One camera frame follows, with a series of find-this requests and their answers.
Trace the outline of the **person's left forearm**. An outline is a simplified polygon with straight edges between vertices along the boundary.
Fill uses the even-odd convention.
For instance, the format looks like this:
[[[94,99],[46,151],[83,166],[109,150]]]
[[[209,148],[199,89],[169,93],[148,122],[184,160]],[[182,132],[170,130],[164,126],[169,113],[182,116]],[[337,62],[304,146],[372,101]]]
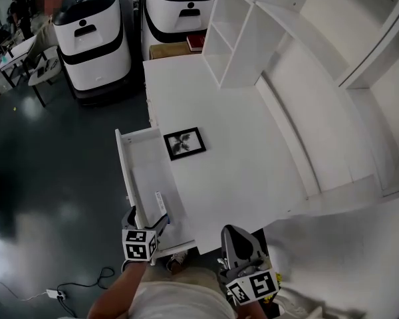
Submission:
[[[129,263],[110,288],[94,302],[87,319],[119,319],[127,314],[147,266],[147,262]]]

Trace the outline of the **chair with beige cushion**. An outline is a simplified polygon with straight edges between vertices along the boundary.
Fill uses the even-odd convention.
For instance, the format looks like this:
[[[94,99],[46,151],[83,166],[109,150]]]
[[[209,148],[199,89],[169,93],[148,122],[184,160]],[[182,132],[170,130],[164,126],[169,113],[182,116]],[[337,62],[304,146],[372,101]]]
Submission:
[[[41,98],[37,86],[43,82],[52,85],[51,78],[61,72],[61,62],[57,54],[58,39],[51,20],[45,23],[36,34],[23,66],[29,73],[28,85],[34,90],[42,107],[45,103]]]

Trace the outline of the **sunflower bouquet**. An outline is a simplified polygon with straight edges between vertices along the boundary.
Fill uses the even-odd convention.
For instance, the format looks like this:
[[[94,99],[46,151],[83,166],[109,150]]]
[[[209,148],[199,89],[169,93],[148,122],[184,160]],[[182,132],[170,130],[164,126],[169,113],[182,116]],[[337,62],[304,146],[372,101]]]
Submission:
[[[280,289],[281,289],[282,276],[281,276],[281,274],[279,274],[278,272],[275,274],[275,276],[276,276],[276,280],[277,280],[277,289],[276,289],[276,291],[275,291],[273,294],[271,294],[271,295],[269,295],[269,296],[266,296],[266,297],[263,299],[263,301],[262,301],[263,304],[270,304],[270,303],[272,303],[272,302],[274,301],[274,299],[275,299],[277,293],[278,293],[278,292],[280,291]]]

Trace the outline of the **person's right forearm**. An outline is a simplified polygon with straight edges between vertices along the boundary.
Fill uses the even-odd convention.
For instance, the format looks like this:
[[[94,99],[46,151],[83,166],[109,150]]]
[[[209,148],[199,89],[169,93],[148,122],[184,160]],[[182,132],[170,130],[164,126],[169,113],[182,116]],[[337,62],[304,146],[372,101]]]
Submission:
[[[244,305],[243,315],[244,319],[267,319],[267,316],[258,301]]]

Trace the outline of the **black picture frame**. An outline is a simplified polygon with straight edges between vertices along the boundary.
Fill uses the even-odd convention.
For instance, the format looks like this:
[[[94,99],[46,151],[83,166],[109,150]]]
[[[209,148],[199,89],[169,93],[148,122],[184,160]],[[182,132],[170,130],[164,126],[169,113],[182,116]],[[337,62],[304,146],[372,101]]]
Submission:
[[[166,134],[163,138],[171,161],[206,151],[197,127]]]

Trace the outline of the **small white table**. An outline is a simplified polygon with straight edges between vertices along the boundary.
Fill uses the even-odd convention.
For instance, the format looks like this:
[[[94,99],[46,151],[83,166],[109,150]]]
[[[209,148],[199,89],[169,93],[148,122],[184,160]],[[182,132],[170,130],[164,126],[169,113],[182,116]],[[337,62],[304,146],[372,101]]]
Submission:
[[[0,62],[0,73],[9,83],[11,88],[16,87],[20,81],[20,77],[25,72],[24,61],[31,50],[36,35],[23,41],[21,44],[9,49],[2,57]]]

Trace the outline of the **red book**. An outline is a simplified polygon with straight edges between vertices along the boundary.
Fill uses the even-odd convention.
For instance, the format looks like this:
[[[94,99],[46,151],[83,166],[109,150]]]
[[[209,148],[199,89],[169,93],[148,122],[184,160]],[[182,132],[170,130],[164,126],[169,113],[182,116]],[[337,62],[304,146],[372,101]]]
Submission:
[[[188,35],[186,40],[191,52],[202,52],[205,43],[205,35]]]

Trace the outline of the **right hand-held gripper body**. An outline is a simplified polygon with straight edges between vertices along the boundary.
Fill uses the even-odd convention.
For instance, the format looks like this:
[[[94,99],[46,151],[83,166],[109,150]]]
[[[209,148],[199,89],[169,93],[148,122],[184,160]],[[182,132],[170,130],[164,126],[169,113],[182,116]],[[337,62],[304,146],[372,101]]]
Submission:
[[[219,279],[236,304],[249,304],[273,294],[277,289],[276,272],[271,261],[264,259],[261,264],[221,269]]]

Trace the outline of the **white desk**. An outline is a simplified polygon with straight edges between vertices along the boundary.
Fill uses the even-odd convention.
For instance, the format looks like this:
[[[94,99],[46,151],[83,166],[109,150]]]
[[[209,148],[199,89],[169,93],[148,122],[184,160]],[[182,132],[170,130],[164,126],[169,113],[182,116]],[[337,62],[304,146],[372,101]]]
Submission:
[[[254,232],[295,215],[332,215],[379,197],[372,177],[307,196],[289,147],[255,87],[220,89],[200,54],[144,63],[163,134],[198,128],[204,153],[170,164],[200,253],[225,225]]]

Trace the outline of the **white drawer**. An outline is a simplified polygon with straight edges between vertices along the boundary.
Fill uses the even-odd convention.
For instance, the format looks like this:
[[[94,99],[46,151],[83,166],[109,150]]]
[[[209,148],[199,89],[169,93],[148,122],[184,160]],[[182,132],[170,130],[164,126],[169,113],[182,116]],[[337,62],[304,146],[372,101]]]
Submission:
[[[136,228],[145,230],[162,216],[155,192],[162,194],[170,224],[158,238],[153,260],[196,247],[190,224],[176,182],[170,159],[158,128],[129,134],[115,130],[122,175],[130,206],[136,207]]]

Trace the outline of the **brown cardboard box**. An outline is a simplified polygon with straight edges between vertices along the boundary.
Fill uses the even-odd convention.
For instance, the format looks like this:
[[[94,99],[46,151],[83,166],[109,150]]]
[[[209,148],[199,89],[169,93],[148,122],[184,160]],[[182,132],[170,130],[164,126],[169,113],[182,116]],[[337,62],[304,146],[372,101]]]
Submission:
[[[163,43],[150,46],[149,59],[154,60],[173,56],[183,56],[191,53],[187,42]]]

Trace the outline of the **white black wheeled robot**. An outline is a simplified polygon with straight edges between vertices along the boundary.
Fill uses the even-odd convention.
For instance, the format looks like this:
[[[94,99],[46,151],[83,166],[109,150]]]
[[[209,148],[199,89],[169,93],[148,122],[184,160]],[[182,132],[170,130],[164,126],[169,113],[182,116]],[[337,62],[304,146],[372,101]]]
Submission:
[[[128,82],[132,58],[120,0],[63,0],[53,27],[66,80],[79,102],[100,100]]]
[[[214,0],[140,0],[144,60],[152,45],[179,43],[190,34],[206,33]]]

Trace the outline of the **white and blue small box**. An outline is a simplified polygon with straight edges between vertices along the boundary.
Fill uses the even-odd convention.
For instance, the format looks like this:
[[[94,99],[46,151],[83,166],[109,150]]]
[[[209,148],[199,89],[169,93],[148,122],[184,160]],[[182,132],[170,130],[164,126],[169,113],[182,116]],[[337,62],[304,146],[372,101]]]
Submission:
[[[162,216],[164,216],[164,215],[167,216],[167,222],[168,222],[168,224],[170,224],[170,218],[169,218],[168,211],[166,209],[162,194],[159,191],[156,191],[155,192],[155,197],[156,197],[156,201],[157,201],[158,207],[160,209],[160,213],[162,214]]]

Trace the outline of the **person's right shoe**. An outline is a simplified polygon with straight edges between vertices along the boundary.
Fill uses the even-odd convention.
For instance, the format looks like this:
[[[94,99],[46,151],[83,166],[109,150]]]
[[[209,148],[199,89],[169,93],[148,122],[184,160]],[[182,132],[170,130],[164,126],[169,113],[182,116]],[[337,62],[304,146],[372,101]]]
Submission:
[[[166,264],[166,268],[172,275],[178,274],[184,269],[184,261],[189,251],[174,253]]]

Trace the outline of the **person's beige trousers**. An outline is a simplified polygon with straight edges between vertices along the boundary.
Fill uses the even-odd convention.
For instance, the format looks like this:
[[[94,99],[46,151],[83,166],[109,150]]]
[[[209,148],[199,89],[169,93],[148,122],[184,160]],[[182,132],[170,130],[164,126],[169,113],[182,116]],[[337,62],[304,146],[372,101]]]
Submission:
[[[213,271],[202,267],[188,267],[178,274],[165,276],[162,280],[202,286],[218,292],[221,290],[217,275]]]

